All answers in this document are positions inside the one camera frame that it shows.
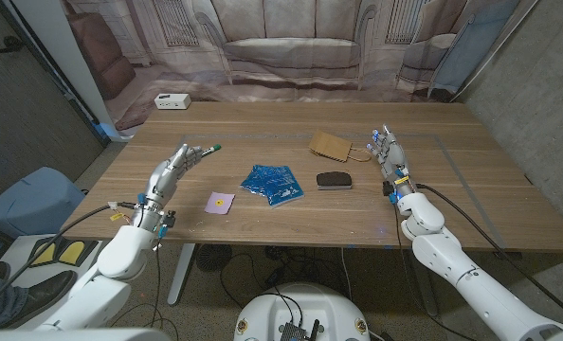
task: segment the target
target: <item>table leg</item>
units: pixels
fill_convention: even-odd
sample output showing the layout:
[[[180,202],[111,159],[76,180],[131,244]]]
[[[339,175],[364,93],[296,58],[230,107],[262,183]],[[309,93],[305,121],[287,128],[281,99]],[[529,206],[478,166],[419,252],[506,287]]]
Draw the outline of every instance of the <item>table leg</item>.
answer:
[[[193,259],[193,251],[195,251],[194,243],[183,244],[183,249],[180,251],[178,263],[176,264],[176,271],[168,294],[168,304],[171,306],[178,304],[180,301],[180,292],[183,289],[185,280],[189,276],[191,269],[191,261]]]
[[[418,289],[421,292],[421,298],[423,299],[423,307],[427,311],[427,314],[431,316],[437,316],[439,313],[437,302],[435,301],[435,295],[433,294],[433,289],[431,288],[431,278],[429,277],[429,269],[427,269],[421,262],[419,262],[411,251],[406,251],[409,253],[410,262],[412,264],[412,270],[416,276],[416,282],[418,283]]]

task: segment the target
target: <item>brown paper bag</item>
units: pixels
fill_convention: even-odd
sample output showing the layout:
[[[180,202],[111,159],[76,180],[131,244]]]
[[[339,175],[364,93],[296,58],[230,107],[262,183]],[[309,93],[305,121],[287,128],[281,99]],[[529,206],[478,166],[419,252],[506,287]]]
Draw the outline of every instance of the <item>brown paper bag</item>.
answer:
[[[316,153],[317,155],[330,157],[336,161],[347,162],[347,158],[350,157],[356,161],[368,161],[368,159],[356,159],[349,156],[349,151],[352,149],[352,142],[346,139],[336,137],[334,135],[326,134],[321,130],[317,130],[313,135],[311,142],[309,143],[309,149]]]

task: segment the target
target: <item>cable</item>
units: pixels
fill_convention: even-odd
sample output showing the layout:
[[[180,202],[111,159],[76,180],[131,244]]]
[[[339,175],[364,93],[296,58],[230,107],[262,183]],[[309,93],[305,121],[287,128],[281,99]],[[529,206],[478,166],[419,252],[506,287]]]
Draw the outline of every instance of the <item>cable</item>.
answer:
[[[531,283],[533,283],[535,285],[536,288],[538,288],[538,290],[540,290],[543,294],[545,294],[548,298],[550,298],[553,302],[555,302],[555,304],[557,304],[560,308],[563,309],[563,302],[557,298],[554,294],[552,294],[549,290],[547,290],[547,288],[545,288],[542,284],[540,284],[536,279],[534,279],[532,276],[526,274],[523,270],[521,270],[521,268],[515,264],[510,258],[509,256],[507,256],[507,254],[500,248],[500,246],[498,244],[496,244],[492,238],[490,238],[482,229],[481,227],[473,220],[471,219],[471,217],[469,217],[468,214],[466,214],[460,207],[458,207],[456,204],[454,204],[450,199],[448,199],[447,197],[445,197],[441,192],[439,192],[437,189],[435,188],[431,188],[427,185],[423,185],[423,184],[416,184],[416,188],[422,188],[422,189],[427,189],[430,190],[431,192],[433,192],[434,194],[436,194],[437,196],[439,196],[440,198],[444,199],[445,202],[449,203],[452,207],[454,207],[454,209],[456,209],[459,213],[461,213],[461,215],[463,215],[465,217],[465,219],[470,222],[473,227],[475,227],[475,229],[478,230],[478,232],[480,232],[480,234],[492,245],[494,246],[495,249],[497,249],[497,251],[505,258],[505,260],[509,261],[509,263],[516,269],[518,270],[524,277],[526,277],[528,280],[530,280]]]
[[[382,337],[376,335],[373,331],[368,330],[368,332],[370,333],[370,335],[374,336],[374,338],[379,339],[379,340],[381,340],[381,341],[386,341],[384,338],[382,338]]]
[[[265,296],[265,295],[273,295],[273,296],[279,296],[281,298],[288,298],[289,300],[291,300],[292,302],[294,302],[294,304],[297,305],[297,307],[299,308],[299,312],[300,312],[300,322],[299,322],[299,328],[302,326],[302,309],[300,308],[300,305],[297,303],[297,301],[295,301],[292,297],[288,297],[286,295],[282,295],[282,294],[276,294],[276,293],[262,293],[258,296]]]
[[[6,291],[6,289],[8,289],[8,287],[10,287],[10,285],[17,279],[19,278],[23,272],[25,272],[25,270],[27,270],[29,268],[29,266],[35,261],[37,260],[40,256],[42,256],[42,254],[47,250],[47,248],[58,241],[58,239],[64,234],[64,232],[68,231],[71,227],[75,226],[76,224],[81,223],[82,221],[84,221],[85,219],[99,213],[102,212],[106,209],[109,209],[110,207],[108,205],[99,207],[93,211],[90,211],[84,215],[82,215],[80,218],[76,219],[73,223],[68,224],[67,226],[61,228],[61,230],[54,235],[54,237],[52,237],[52,239],[45,243],[44,246],[37,252],[35,252],[35,254],[33,255],[33,257],[31,257],[29,260],[27,260],[27,262],[21,266],[21,268],[14,274],[12,275],[8,280],[6,280],[6,282],[1,286],[0,288],[0,296]]]
[[[285,303],[285,306],[288,307],[288,310],[290,311],[290,324],[294,326],[294,314],[292,314],[292,309],[290,309],[290,305],[285,300],[285,298],[283,298],[282,293],[280,293],[280,290],[278,289],[278,286],[274,285],[273,287],[275,288],[275,291],[278,292],[281,299],[283,299],[283,303]]]
[[[340,248],[340,257],[342,258],[342,268],[345,269],[345,277],[347,278],[347,287],[349,288],[349,300],[353,301],[351,296],[351,281],[349,280],[349,272],[347,272],[347,265],[345,265],[345,248]]]
[[[397,243],[399,244],[399,252],[402,255],[402,262],[404,263],[404,274],[406,275],[406,283],[408,284],[408,288],[410,291],[410,295],[412,296],[412,299],[414,300],[414,305],[416,305],[418,307],[418,309],[421,310],[421,312],[423,312],[426,316],[428,316],[431,321],[435,322],[438,326],[444,328],[445,330],[452,332],[455,335],[458,335],[460,337],[462,337],[465,340],[469,340],[469,341],[476,341],[475,339],[472,339],[469,336],[463,335],[459,332],[456,332],[454,330],[451,330],[450,328],[446,327],[442,322],[436,320],[435,318],[433,318],[431,315],[429,315],[427,313],[427,311],[425,310],[425,308],[423,308],[421,306],[421,304],[418,302],[418,299],[416,298],[416,295],[414,294],[414,292],[412,291],[412,285],[410,284],[410,280],[409,280],[409,275],[408,275],[408,266],[406,265],[406,257],[404,256],[404,249],[402,247],[402,239],[399,237],[399,218],[397,216],[397,206],[393,205],[394,210],[393,212],[395,212],[395,230],[397,232]]]
[[[229,264],[231,264],[231,261],[233,259],[240,257],[240,256],[247,256],[248,258],[250,258],[250,263],[252,264],[252,277],[254,278],[254,280],[256,280],[256,283],[259,285],[259,287],[262,290],[264,290],[265,288],[261,285],[259,280],[256,278],[256,272],[254,270],[254,259],[252,258],[252,256],[250,256],[247,253],[240,253],[240,254],[237,254],[237,255],[231,257],[231,259],[228,260],[228,263],[225,265],[225,267],[223,267],[223,269],[221,270],[221,273],[219,275],[219,279],[221,281],[221,285],[223,286],[223,290],[225,290],[225,293],[227,293],[227,296],[229,296],[229,298],[231,298],[231,300],[233,302],[235,302],[235,304],[237,304],[237,306],[240,307],[240,309],[243,309],[244,306],[237,299],[235,299],[235,297],[233,297],[233,295],[228,291],[227,287],[225,286],[225,282],[223,281],[223,273],[225,272],[225,269],[228,267]]]
[[[163,322],[170,322],[170,324],[174,327],[174,333],[176,334],[176,341],[179,340],[179,338],[178,338],[178,329],[176,328],[176,325],[174,324],[174,322],[172,322],[169,318],[165,318],[165,317],[160,317],[160,318],[158,318],[155,322],[157,322],[157,321],[161,321],[161,322],[162,322],[161,328],[159,328],[159,329],[162,330],[162,331],[163,331]],[[144,325],[144,326],[142,326],[142,327],[143,327],[143,328],[144,328],[144,327],[147,327],[147,326],[149,326],[149,324],[150,324],[150,323],[147,323],[146,325]]]
[[[136,308],[142,307],[142,306],[150,306],[153,307],[154,309],[157,309],[155,307],[155,305],[151,304],[151,303],[140,303],[137,304],[136,306],[130,308],[127,312],[123,313],[120,317],[118,317],[115,321],[113,321],[113,323],[111,324],[111,327],[115,326],[118,321],[120,321],[125,315],[127,315],[129,312],[133,311]],[[157,313],[159,314],[159,318],[162,318],[161,312],[159,310],[157,310]]]
[[[137,227],[140,227],[140,225],[142,224],[142,217],[144,217],[144,215],[145,215],[145,205],[140,204],[140,221],[138,222]]]
[[[153,318],[151,320],[151,328],[155,323],[155,314],[157,313],[157,303],[159,302],[159,287],[161,286],[161,266],[159,265],[159,244],[161,243],[161,238],[157,239],[157,245],[155,246],[155,258],[157,259],[157,290],[155,290],[155,304],[153,309]]]
[[[313,263],[313,264],[318,264],[321,263],[321,265],[323,265],[326,270],[328,270],[331,274],[333,274],[333,276],[336,278],[336,280],[338,281],[339,284],[339,288],[342,288],[345,290],[345,296],[349,297],[349,287],[347,286],[347,282],[346,280],[344,280],[344,271],[342,266],[340,266],[339,264],[337,264],[334,261],[331,260],[324,260],[324,259],[320,259],[320,258],[311,258],[310,256],[306,256],[306,255],[292,255],[290,253],[290,251],[296,251],[296,250],[301,250],[301,248],[287,248],[287,249],[283,249],[282,253],[287,257],[288,261],[293,261],[293,262],[299,262],[299,263]],[[303,278],[303,274],[297,274],[292,267],[290,266],[290,262],[285,262],[284,260],[280,259],[281,263],[283,263],[283,268],[284,269],[289,269],[290,272],[296,277],[296,278]],[[331,269],[328,264],[332,264],[335,268]]]

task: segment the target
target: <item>blue plastic bag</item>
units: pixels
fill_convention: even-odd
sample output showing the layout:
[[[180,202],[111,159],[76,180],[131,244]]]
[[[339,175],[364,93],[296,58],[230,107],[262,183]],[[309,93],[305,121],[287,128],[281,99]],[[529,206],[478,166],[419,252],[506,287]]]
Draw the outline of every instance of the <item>blue plastic bag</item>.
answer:
[[[272,207],[304,196],[297,179],[287,166],[255,165],[241,187],[252,193],[266,196]]]

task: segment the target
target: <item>robotic arm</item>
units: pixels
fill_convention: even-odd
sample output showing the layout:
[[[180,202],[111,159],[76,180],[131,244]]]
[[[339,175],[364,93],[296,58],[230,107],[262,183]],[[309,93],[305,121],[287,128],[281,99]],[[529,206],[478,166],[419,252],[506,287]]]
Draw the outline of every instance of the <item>robotic arm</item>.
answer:
[[[176,182],[202,158],[200,147],[183,145],[159,164],[149,179],[133,215],[133,224],[122,226],[115,238],[100,252],[97,262],[69,292],[69,300],[38,331],[69,331],[104,325],[123,307],[130,295],[132,279],[144,270],[146,252],[155,231],[174,223],[174,212],[162,209],[176,192]]]
[[[444,215],[416,191],[395,135],[384,126],[382,134],[373,131],[372,139],[368,149],[382,166],[383,190],[408,217],[402,231],[416,259],[452,284],[500,340],[543,341],[563,332],[563,324],[532,311],[463,252]]]

